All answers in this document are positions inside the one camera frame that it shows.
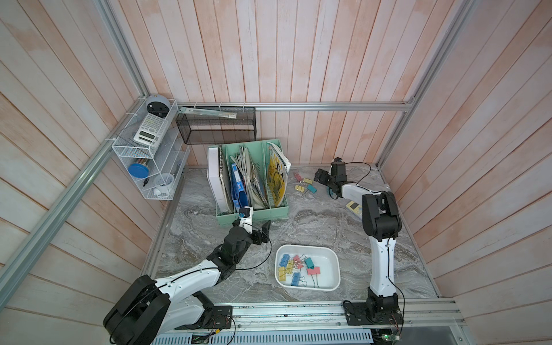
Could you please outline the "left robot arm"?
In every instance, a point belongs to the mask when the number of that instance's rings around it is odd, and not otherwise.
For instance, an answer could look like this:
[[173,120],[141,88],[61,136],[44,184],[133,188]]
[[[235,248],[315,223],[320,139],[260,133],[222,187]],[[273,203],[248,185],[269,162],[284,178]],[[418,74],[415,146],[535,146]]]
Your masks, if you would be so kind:
[[169,277],[138,277],[105,316],[111,344],[151,344],[156,336],[179,327],[202,329],[219,320],[203,294],[237,271],[251,245],[270,242],[270,221],[261,227],[239,218],[224,242],[195,267]]

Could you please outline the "blue binder clip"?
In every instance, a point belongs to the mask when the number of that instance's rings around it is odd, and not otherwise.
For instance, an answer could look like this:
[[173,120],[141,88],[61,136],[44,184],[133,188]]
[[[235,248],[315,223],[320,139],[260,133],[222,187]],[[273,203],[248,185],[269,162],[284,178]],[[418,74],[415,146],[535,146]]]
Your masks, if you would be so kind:
[[288,266],[289,260],[290,260],[290,255],[284,254],[279,262],[279,266],[286,268]]
[[306,278],[300,273],[295,272],[292,275],[292,281],[291,281],[292,287],[306,287],[308,285],[308,282],[306,281]]

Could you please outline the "white plastic storage box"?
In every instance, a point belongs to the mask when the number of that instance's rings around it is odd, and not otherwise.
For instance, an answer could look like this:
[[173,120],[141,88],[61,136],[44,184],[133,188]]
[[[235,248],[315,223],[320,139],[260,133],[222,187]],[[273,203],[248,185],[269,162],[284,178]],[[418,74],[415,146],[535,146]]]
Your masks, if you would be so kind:
[[284,288],[331,292],[342,280],[339,258],[327,247],[285,244],[276,252],[275,279]]

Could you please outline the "yellow blue calculator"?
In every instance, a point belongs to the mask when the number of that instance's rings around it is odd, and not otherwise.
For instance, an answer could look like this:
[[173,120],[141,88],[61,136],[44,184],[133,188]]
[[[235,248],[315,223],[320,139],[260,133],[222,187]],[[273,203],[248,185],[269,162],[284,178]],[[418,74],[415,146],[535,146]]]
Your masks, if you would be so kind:
[[349,201],[346,208],[351,211],[358,219],[362,220],[362,205],[355,201]]

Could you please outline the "white desk calculator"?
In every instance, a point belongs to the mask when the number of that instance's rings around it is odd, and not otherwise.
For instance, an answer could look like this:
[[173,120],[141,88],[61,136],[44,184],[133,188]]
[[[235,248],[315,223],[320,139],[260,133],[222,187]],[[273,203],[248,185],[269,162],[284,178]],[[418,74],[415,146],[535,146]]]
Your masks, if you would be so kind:
[[158,147],[168,127],[169,121],[148,113],[139,125],[133,141],[148,147]]

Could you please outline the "pink binder clip on table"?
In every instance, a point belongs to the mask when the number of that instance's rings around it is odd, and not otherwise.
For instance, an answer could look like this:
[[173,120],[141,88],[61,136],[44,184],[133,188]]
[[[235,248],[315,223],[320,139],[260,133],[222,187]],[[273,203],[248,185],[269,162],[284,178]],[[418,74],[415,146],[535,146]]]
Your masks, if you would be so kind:
[[294,177],[297,180],[297,182],[299,182],[299,183],[303,181],[303,177],[299,173],[295,172]]

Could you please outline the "pink binder clip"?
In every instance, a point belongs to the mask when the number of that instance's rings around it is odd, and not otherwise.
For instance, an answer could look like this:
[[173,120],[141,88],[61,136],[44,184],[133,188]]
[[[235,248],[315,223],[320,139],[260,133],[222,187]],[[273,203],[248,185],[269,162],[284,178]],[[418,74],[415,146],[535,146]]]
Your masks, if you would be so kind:
[[303,260],[299,255],[296,255],[295,257],[293,257],[293,261],[294,261],[294,268],[301,269],[303,267]]
[[299,173],[295,172],[294,177],[297,180],[297,182],[299,182],[299,183],[303,181],[303,177]]
[[320,267],[315,266],[313,270],[307,268],[307,275],[313,280],[313,287],[319,288],[319,275],[321,273]]

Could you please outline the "black mesh basket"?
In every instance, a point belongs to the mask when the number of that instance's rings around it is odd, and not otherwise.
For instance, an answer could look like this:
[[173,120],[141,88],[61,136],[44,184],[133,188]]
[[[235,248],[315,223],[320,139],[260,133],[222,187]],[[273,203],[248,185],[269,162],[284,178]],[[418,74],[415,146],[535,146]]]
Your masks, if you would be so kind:
[[187,116],[178,113],[176,124],[187,145],[223,145],[256,140],[257,117],[254,107],[200,106],[190,108],[236,112],[237,118]]

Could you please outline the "blue lid jar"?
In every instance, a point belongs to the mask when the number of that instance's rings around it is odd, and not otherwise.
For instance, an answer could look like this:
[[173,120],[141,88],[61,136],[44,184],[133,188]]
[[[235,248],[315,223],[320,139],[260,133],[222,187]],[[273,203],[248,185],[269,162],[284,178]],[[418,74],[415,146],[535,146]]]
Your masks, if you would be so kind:
[[150,174],[149,159],[139,158],[129,165],[127,171],[133,178],[144,179]]

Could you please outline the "stack of magazines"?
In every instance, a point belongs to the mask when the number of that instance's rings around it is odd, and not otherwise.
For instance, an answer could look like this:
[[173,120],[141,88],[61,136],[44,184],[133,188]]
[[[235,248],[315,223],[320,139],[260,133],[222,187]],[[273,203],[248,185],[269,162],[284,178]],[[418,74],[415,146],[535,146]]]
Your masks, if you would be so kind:
[[254,210],[263,210],[269,208],[266,192],[264,191],[260,171],[252,160],[250,151],[244,145],[239,147],[239,152],[231,157],[233,163],[237,164],[247,189],[247,195],[250,200],[250,206]]

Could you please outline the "green file organizer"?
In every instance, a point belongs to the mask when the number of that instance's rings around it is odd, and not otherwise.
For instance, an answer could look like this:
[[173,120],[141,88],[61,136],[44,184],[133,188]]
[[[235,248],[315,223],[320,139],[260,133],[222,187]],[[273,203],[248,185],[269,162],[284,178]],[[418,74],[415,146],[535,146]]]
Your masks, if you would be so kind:
[[287,218],[285,194],[290,167],[278,139],[208,148],[207,177],[218,224],[231,225],[245,206],[253,208],[254,221]]

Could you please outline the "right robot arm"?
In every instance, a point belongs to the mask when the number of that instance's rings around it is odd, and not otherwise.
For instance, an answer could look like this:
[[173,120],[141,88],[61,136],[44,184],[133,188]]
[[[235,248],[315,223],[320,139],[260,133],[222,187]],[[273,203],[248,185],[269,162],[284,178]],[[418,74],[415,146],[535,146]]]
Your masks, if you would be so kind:
[[349,326],[404,323],[405,304],[400,304],[402,291],[395,284],[395,245],[403,224],[393,193],[371,191],[349,181],[346,163],[335,160],[329,171],[319,169],[314,181],[326,186],[339,198],[350,200],[362,208],[363,230],[369,237],[372,274],[364,303],[345,300],[342,303]]

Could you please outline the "yellow art book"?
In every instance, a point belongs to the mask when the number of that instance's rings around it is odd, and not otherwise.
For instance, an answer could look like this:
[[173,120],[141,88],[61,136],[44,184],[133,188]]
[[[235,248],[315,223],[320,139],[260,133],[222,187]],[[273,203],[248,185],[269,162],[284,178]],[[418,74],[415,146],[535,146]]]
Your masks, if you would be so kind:
[[283,154],[281,148],[273,143],[267,143],[267,187],[273,198],[274,207],[280,207],[285,197],[288,174],[291,162]]

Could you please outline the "blue file folder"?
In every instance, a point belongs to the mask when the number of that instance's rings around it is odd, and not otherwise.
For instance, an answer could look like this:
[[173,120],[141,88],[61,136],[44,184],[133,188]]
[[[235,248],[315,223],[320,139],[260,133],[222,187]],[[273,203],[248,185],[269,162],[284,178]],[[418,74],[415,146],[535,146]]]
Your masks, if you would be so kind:
[[232,197],[232,201],[234,203],[235,209],[239,211],[240,208],[250,206],[250,200],[247,195],[247,189],[246,189],[246,186],[244,185],[241,173],[236,163],[231,164],[230,177],[231,177],[231,184],[232,184],[231,197]]

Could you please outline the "grey round speaker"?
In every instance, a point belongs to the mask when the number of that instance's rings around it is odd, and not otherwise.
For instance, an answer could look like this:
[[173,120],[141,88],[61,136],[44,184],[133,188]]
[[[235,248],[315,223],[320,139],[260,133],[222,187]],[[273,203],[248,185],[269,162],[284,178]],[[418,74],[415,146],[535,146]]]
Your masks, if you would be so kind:
[[165,119],[171,108],[170,101],[161,95],[152,95],[146,100],[146,109],[149,114]]

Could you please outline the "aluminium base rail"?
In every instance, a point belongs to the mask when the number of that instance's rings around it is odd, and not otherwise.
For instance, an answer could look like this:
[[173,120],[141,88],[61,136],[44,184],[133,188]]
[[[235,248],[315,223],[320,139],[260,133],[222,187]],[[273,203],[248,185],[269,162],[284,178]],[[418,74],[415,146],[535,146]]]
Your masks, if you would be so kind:
[[372,323],[360,302],[236,303],[225,329],[186,327],[155,344],[473,344],[451,299],[409,299],[401,320]]

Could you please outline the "ruler on basket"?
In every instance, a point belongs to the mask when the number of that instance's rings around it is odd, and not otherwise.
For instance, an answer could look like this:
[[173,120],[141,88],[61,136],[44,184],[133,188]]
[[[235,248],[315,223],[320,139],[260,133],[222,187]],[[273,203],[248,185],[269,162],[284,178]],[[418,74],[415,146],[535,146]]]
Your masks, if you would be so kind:
[[190,108],[190,107],[181,107],[178,111],[180,114],[187,116],[213,116],[221,117],[227,119],[236,119],[236,112],[223,112],[221,110],[211,110],[211,109],[199,109],[199,108]]

